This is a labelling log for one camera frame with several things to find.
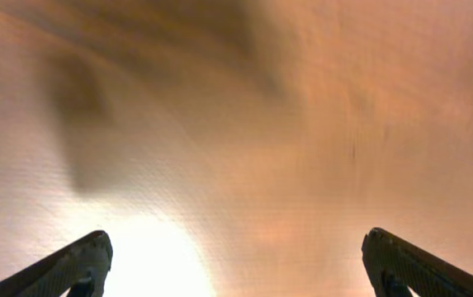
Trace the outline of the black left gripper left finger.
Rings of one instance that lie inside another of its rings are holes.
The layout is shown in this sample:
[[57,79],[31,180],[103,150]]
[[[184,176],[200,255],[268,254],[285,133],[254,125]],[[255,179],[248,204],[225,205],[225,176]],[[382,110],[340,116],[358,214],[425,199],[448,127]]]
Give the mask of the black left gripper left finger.
[[93,231],[0,281],[0,297],[102,297],[111,269],[109,235]]

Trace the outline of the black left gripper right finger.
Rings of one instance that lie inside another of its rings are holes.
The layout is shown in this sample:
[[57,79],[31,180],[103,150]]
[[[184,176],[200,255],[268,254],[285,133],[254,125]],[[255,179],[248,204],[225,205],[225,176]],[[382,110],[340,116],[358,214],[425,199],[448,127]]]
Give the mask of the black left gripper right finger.
[[473,275],[381,228],[365,235],[362,261],[376,297],[473,297]]

